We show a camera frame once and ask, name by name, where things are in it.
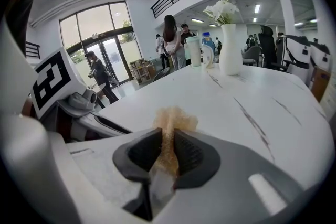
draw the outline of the window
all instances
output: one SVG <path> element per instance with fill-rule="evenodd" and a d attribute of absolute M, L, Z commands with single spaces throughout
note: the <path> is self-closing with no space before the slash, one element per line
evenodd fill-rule
<path fill-rule="evenodd" d="M 88 77 L 88 74 L 91 72 L 91 69 L 89 67 L 89 64 L 85 58 L 85 53 L 83 49 L 80 49 L 70 55 L 70 58 L 75 64 L 75 67 L 80 74 L 80 77 L 82 78 L 82 81 L 87 85 L 87 86 L 93 86 L 96 83 L 95 79 L 92 78 L 90 79 Z"/>
<path fill-rule="evenodd" d="M 128 16 L 126 3 L 110 4 L 111 14 L 116 29 L 131 26 L 131 20 Z"/>
<path fill-rule="evenodd" d="M 124 53 L 127 64 L 141 59 L 137 41 L 134 33 L 126 33 L 118 36 L 122 52 Z"/>
<path fill-rule="evenodd" d="M 114 30 L 109 6 L 104 5 L 78 13 L 79 31 L 82 40 Z"/>
<path fill-rule="evenodd" d="M 60 25 L 61 25 L 63 45 L 66 48 L 70 48 L 74 44 L 77 44 L 80 42 L 78 28 L 77 28 L 76 15 L 73 15 L 61 21 Z"/>

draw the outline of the tree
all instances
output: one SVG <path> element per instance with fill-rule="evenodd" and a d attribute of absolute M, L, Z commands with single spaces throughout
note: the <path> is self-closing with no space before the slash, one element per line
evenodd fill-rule
<path fill-rule="evenodd" d="M 122 27 L 128 27 L 128 26 L 131 26 L 131 22 L 129 20 L 124 20 L 124 22 L 122 23 Z M 121 37 L 122 40 L 120 41 L 120 43 L 126 43 L 133 40 L 132 33 L 122 34 Z"/>
<path fill-rule="evenodd" d="M 85 59 L 84 51 L 79 50 L 76 54 L 70 56 L 74 63 L 82 62 Z"/>

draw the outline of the black chair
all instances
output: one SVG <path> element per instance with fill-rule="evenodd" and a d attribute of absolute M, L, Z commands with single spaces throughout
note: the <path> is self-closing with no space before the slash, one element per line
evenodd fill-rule
<path fill-rule="evenodd" d="M 275 43 L 273 39 L 273 30 L 265 25 L 261 26 L 261 33 L 259 34 L 259 40 L 263 54 L 265 56 L 265 68 L 276 69 L 277 54 L 275 52 Z"/>
<path fill-rule="evenodd" d="M 170 68 L 169 67 L 163 69 L 162 71 L 160 71 L 159 74 L 157 74 L 155 76 L 155 78 L 153 79 L 153 82 L 156 81 L 156 80 L 159 80 L 159 79 L 161 79 L 161 78 L 163 78 L 165 76 L 167 76 L 169 74 L 169 72 L 170 72 Z"/>

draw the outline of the woman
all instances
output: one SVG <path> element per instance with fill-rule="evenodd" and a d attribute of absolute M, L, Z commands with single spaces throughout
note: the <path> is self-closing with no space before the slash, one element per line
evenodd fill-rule
<path fill-rule="evenodd" d="M 163 41 L 166 51 L 172 57 L 174 71 L 185 67 L 185 52 L 181 44 L 181 30 L 177 29 L 176 21 L 172 15 L 164 17 Z"/>
<path fill-rule="evenodd" d="M 110 104 L 118 101 L 118 97 L 111 90 L 109 77 L 105 72 L 104 65 L 101 60 L 98 59 L 93 51 L 89 51 L 87 54 L 85 54 L 85 56 L 90 60 L 92 74 L 95 77 L 98 85 L 106 83 L 102 90 L 105 96 L 109 99 Z"/>

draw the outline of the marble tabletop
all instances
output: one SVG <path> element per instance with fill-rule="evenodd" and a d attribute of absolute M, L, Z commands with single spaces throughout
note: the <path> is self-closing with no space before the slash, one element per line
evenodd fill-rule
<path fill-rule="evenodd" d="M 239 76 L 187 66 L 100 111 L 133 132 L 152 127 L 160 108 L 197 116 L 199 132 L 251 148 L 304 189 L 321 182 L 334 159 L 323 109 L 297 76 L 242 66 Z"/>

